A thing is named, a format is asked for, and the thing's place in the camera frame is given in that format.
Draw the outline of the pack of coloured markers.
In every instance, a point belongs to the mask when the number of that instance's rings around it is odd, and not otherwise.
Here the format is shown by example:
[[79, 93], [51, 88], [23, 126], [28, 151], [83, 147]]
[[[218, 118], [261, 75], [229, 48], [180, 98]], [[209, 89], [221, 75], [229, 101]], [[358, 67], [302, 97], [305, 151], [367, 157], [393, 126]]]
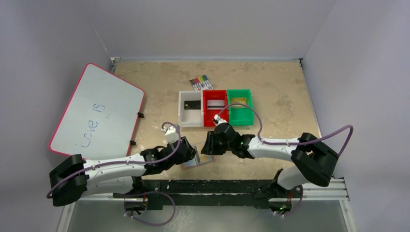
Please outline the pack of coloured markers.
[[210, 83], [208, 77], [206, 75], [199, 76], [195, 79], [189, 80], [192, 88], [196, 91], [202, 90], [213, 90], [213, 86]]

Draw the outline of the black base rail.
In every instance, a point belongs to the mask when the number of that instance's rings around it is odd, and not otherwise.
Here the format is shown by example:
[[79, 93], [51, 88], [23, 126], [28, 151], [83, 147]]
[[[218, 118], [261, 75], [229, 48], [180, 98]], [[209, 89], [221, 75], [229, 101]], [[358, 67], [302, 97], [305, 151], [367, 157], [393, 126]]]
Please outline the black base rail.
[[125, 194], [114, 198], [145, 200], [148, 210], [165, 205], [250, 206], [274, 211], [289, 210], [302, 195], [301, 185], [286, 190], [270, 179], [260, 180], [139, 180]]

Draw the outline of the silver credit card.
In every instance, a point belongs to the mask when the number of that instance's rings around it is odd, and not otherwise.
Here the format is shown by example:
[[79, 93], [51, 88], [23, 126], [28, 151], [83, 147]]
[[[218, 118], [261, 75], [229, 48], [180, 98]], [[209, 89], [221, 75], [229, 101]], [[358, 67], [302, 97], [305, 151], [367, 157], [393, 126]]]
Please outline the silver credit card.
[[225, 100], [207, 100], [207, 110], [220, 110], [225, 107]]

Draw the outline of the white plastic bin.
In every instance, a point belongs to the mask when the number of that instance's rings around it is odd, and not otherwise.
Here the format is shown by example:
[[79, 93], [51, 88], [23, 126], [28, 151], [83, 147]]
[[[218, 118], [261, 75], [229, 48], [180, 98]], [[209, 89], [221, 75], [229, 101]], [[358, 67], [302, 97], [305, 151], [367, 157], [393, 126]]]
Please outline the white plastic bin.
[[[200, 110], [185, 110], [184, 101], [200, 100]], [[178, 94], [178, 124], [183, 128], [204, 126], [204, 107], [202, 91], [179, 91]]]

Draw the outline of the gold card in bin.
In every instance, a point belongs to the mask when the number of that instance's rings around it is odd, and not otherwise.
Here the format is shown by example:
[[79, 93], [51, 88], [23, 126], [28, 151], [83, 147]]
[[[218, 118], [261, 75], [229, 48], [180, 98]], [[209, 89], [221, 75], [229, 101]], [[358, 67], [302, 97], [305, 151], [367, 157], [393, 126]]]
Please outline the gold card in bin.
[[237, 98], [230, 98], [231, 104], [233, 103], [240, 103], [247, 105], [247, 98], [245, 97], [237, 97]]

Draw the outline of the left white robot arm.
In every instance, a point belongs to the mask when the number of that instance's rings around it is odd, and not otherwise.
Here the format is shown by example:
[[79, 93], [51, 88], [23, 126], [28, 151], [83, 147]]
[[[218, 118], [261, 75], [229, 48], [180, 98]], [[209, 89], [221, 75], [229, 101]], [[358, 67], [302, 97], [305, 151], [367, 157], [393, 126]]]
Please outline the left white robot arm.
[[127, 193], [137, 198], [144, 193], [144, 184], [138, 178], [160, 174], [194, 159], [195, 154], [196, 149], [182, 137], [167, 146], [118, 159], [91, 160], [80, 154], [71, 155], [49, 173], [51, 189], [46, 197], [52, 199], [53, 206], [65, 206], [102, 193]]

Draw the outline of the pink leather card holder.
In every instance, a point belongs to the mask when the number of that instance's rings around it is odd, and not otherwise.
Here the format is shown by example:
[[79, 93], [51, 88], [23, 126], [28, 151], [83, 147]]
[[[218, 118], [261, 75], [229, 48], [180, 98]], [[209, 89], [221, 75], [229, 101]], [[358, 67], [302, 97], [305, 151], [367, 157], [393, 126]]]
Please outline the pink leather card holder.
[[204, 145], [205, 145], [205, 142], [199, 143], [193, 146], [193, 148], [196, 151], [196, 154], [193, 159], [187, 162], [184, 162], [180, 165], [181, 170], [196, 168], [196, 167], [206, 165], [206, 164], [209, 164], [215, 161], [214, 156], [205, 155], [205, 154], [200, 153]]

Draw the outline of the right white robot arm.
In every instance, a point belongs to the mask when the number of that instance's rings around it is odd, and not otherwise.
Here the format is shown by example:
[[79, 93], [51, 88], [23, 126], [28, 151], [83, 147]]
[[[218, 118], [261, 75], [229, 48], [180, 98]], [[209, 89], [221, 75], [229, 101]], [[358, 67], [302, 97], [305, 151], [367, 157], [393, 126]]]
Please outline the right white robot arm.
[[311, 133], [304, 132], [292, 139], [259, 139], [254, 134], [236, 132], [228, 123], [220, 123], [207, 133], [201, 153], [223, 155], [227, 151], [241, 159], [271, 158], [292, 162], [292, 167], [277, 172], [271, 184], [272, 192], [279, 197], [305, 183], [329, 186], [338, 161], [337, 152]]

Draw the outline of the green plastic bin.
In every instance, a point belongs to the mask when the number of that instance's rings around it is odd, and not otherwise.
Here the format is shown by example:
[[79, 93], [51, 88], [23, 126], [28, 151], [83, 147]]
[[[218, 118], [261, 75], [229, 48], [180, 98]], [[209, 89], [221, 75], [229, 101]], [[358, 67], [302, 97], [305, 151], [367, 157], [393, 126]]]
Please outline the green plastic bin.
[[[247, 98], [247, 106], [254, 108], [252, 94], [249, 89], [228, 89], [227, 96], [229, 104], [231, 104], [230, 98], [245, 97]], [[229, 107], [229, 122], [233, 126], [253, 125], [254, 112], [240, 103], [235, 103], [235, 105]]]

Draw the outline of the black credit card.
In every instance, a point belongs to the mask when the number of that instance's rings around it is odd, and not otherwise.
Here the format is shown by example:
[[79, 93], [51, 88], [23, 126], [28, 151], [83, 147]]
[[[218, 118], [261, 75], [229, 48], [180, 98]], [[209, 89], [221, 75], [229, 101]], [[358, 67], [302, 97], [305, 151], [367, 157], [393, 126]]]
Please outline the black credit card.
[[184, 101], [185, 110], [200, 110], [201, 106], [200, 100]]

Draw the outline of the red framed whiteboard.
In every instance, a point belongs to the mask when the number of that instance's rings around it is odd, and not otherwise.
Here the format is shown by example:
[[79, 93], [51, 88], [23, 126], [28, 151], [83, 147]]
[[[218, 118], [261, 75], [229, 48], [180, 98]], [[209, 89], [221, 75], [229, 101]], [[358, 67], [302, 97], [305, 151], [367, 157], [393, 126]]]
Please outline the red framed whiteboard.
[[129, 154], [145, 93], [89, 63], [49, 143], [52, 152], [106, 160]]

